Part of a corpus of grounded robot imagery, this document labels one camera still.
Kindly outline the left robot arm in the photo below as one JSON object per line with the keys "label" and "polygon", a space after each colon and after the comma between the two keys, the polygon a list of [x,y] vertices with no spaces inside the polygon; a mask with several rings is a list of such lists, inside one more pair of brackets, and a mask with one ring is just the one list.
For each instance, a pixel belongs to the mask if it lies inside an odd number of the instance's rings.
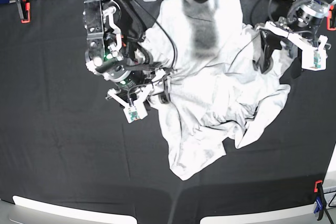
{"label": "left robot arm", "polygon": [[261,73],[272,65],[272,53],[283,46],[295,47],[301,68],[320,71],[326,69],[328,37],[318,35],[318,29],[326,18],[327,29],[335,30],[335,0],[295,0],[285,17],[275,21],[269,14],[269,21],[259,24],[262,56],[257,61]]}

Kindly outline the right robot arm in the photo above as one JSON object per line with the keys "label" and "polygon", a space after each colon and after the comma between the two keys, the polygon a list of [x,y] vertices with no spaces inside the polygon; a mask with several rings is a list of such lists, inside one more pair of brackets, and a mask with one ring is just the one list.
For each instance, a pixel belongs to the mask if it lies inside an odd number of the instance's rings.
{"label": "right robot arm", "polygon": [[85,0],[83,4],[86,67],[115,84],[106,99],[126,107],[147,103],[156,95],[168,104],[170,70],[142,47],[143,26],[130,4],[126,0]]}

